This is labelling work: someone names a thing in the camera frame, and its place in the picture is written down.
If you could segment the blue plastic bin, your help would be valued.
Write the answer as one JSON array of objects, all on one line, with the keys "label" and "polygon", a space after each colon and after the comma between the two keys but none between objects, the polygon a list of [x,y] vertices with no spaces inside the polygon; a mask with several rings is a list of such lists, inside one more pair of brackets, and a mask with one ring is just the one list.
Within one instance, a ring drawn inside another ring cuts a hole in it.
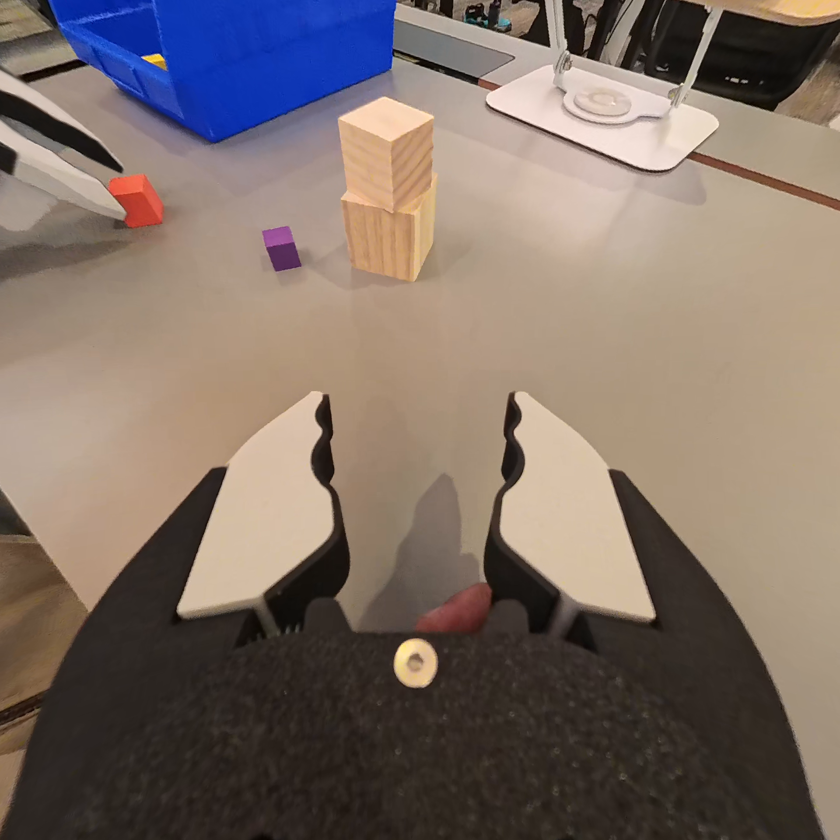
[{"label": "blue plastic bin", "polygon": [[[394,1],[55,1],[77,57],[218,142],[388,71]],[[167,71],[143,60],[161,53]]]}]

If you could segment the wooden display board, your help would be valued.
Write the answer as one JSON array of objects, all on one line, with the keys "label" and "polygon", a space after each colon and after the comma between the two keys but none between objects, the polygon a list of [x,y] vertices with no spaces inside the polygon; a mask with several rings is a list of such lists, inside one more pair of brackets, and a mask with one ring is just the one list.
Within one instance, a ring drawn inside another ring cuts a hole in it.
[{"label": "wooden display board", "polygon": [[839,20],[839,1],[694,1],[704,7],[795,27],[833,24]]}]

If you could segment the white folding stand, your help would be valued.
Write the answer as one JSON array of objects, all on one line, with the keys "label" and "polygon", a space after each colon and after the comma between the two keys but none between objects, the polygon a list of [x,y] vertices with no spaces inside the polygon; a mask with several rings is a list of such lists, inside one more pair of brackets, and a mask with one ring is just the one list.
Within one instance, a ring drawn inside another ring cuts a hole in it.
[{"label": "white folding stand", "polygon": [[639,171],[673,170],[718,130],[708,111],[685,104],[723,9],[707,7],[700,43],[684,81],[664,91],[621,70],[573,56],[561,2],[547,2],[557,55],[487,94],[487,106],[562,140]]}]

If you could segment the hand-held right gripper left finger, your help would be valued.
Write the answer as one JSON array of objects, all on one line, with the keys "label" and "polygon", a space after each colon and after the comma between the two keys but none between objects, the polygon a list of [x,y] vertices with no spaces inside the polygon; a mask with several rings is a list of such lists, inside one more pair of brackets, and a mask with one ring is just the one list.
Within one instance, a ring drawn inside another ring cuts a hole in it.
[{"label": "hand-held right gripper left finger", "polygon": [[310,392],[227,462],[176,613],[182,620],[252,611],[261,626],[302,626],[350,572],[332,486],[329,395]]}]

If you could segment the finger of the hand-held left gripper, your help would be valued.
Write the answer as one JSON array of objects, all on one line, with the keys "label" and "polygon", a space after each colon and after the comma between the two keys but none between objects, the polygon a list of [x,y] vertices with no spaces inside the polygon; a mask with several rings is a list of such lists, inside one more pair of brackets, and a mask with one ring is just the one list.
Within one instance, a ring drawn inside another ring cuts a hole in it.
[{"label": "finger of the hand-held left gripper", "polygon": [[124,221],[123,206],[97,178],[28,139],[1,140],[1,225],[29,230],[58,204]]},{"label": "finger of the hand-held left gripper", "polygon": [[122,173],[123,164],[100,139],[29,84],[1,70],[1,116]]}]

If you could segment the red wooden cube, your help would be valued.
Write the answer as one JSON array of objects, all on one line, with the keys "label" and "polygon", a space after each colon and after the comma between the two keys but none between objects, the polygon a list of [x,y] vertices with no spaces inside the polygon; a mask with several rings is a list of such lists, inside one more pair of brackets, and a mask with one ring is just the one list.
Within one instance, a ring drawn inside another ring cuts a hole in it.
[{"label": "red wooden cube", "polygon": [[128,228],[162,224],[164,205],[145,174],[114,177],[108,191],[125,211],[123,222]]}]

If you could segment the black office chair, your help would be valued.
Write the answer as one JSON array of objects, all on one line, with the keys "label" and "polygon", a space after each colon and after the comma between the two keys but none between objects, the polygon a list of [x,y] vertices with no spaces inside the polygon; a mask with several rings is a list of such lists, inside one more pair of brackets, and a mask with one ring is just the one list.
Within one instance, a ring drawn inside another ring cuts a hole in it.
[{"label": "black office chair", "polygon": [[[651,78],[683,81],[706,19],[703,7],[665,2],[656,21],[631,38],[625,62]],[[725,12],[692,89],[772,111],[823,60],[838,28],[838,23],[795,27]]]}]

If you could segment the purple wooden cube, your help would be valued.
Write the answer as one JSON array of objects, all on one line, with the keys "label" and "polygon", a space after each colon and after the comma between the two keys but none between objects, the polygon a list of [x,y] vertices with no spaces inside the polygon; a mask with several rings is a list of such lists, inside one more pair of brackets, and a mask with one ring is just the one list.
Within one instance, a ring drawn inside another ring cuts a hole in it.
[{"label": "purple wooden cube", "polygon": [[301,267],[301,258],[291,227],[273,227],[261,233],[270,264],[275,272]]}]

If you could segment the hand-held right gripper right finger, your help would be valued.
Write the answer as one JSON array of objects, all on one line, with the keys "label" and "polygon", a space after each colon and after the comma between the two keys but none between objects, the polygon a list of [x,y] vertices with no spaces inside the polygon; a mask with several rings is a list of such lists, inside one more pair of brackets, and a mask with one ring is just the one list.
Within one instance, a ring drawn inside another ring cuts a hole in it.
[{"label": "hand-held right gripper right finger", "polygon": [[529,628],[571,628],[583,614],[655,624],[656,610],[604,458],[526,392],[503,421],[502,485],[484,575]]}]

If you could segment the large wooden cube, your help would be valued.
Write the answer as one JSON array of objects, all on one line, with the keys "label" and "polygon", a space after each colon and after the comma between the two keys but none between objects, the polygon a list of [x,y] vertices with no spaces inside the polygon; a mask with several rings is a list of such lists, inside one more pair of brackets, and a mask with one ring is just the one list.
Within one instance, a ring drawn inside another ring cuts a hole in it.
[{"label": "large wooden cube", "polygon": [[434,243],[438,174],[417,199],[396,211],[345,192],[343,223],[353,268],[415,281]]}]

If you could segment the medium wooden cube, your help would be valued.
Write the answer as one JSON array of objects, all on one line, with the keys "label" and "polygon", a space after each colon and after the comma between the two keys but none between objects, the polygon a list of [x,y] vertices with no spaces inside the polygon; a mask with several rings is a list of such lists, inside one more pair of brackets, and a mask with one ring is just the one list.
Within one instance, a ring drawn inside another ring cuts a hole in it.
[{"label": "medium wooden cube", "polygon": [[347,190],[394,212],[432,185],[434,117],[391,98],[378,98],[338,120]]}]

